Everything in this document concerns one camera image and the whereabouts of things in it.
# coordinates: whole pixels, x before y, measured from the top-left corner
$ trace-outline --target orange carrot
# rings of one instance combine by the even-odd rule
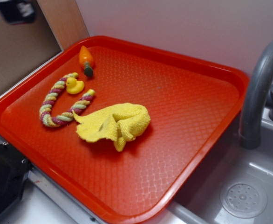
[[[94,65],[94,59],[90,53],[90,51],[82,46],[79,54],[79,63],[82,69],[84,69],[84,74],[88,77],[93,76],[92,67]]]

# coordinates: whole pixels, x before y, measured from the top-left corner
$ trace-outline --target rope toy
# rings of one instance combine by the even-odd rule
[[[68,124],[74,119],[73,111],[76,114],[80,114],[90,104],[93,96],[95,95],[95,91],[90,89],[75,104],[73,104],[69,110],[62,113],[61,115],[58,115],[57,117],[51,117],[50,112],[52,107],[54,106],[59,93],[65,89],[65,82],[69,77],[77,78],[78,74],[76,72],[70,73],[59,79],[59,81],[56,82],[48,92],[42,103],[42,106],[39,110],[39,119],[47,127],[60,127],[62,125]]]

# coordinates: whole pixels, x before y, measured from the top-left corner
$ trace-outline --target microfiber towel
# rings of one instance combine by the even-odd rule
[[[74,113],[80,123],[76,132],[87,142],[109,139],[118,152],[123,151],[127,141],[133,141],[143,134],[150,123],[146,107],[136,104],[116,104],[87,116]]]

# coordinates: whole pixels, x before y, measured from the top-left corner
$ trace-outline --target gray sink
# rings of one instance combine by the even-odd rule
[[[262,120],[254,150],[239,146],[238,128],[239,117],[169,206],[186,223],[273,224],[273,122]]]

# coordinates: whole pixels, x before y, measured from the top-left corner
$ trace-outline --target faucet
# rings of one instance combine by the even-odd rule
[[[261,144],[260,127],[265,103],[270,107],[273,121],[273,41],[259,58],[247,88],[239,127],[239,143],[243,148],[255,149]]]

